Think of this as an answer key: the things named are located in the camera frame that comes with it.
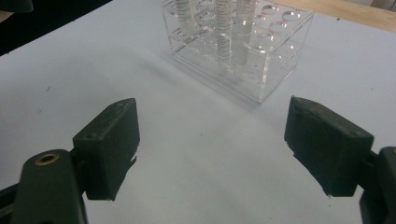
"wooden surface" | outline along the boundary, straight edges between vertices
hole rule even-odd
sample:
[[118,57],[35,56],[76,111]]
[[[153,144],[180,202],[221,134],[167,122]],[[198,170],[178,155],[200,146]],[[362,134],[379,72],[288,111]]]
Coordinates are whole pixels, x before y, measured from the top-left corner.
[[13,12],[0,11],[0,22],[4,21],[6,18],[12,15],[12,13]]
[[342,0],[273,0],[279,4],[314,10],[347,21],[396,33],[396,12],[367,7]]

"white tabletop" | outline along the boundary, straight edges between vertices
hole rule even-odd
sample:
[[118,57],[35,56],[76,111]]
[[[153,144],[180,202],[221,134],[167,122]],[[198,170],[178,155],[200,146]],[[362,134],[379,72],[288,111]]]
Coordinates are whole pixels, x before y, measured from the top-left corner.
[[115,202],[90,223],[361,223],[283,140],[292,95],[396,146],[396,34],[317,14],[297,69],[264,101],[218,93],[171,56],[160,1],[115,0],[0,57],[0,189],[23,163],[134,97],[141,143]]

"clear acrylic rack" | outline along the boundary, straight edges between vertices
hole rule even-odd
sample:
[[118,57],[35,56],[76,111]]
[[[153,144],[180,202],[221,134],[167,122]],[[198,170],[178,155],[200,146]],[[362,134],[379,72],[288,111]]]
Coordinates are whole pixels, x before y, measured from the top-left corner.
[[177,59],[261,103],[295,68],[313,12],[265,0],[165,0]]

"test tube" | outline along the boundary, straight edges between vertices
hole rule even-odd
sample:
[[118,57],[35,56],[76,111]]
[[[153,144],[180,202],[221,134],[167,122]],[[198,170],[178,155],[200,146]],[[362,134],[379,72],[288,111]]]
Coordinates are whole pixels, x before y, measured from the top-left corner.
[[238,0],[236,3],[236,29],[234,34],[234,62],[237,65],[248,63],[248,48],[245,43],[250,42],[253,29],[254,10],[256,0]]
[[221,63],[230,60],[232,0],[216,0],[216,35],[218,39],[218,59]]
[[192,15],[192,0],[175,0],[177,8],[177,17],[180,23],[180,29],[184,34],[191,34],[195,28],[195,19]]

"screw hole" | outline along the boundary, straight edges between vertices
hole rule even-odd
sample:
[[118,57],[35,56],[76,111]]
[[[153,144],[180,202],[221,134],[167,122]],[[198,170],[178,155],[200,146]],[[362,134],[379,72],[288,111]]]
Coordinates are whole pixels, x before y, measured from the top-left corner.
[[46,154],[46,155],[43,155],[40,158],[38,158],[35,161],[35,164],[39,165],[39,166],[48,165],[50,163],[53,163],[53,162],[57,161],[58,159],[59,159],[59,154],[50,153],[50,154]]
[[85,135],[85,138],[87,139],[93,139],[96,137],[96,133],[88,133],[87,135]]

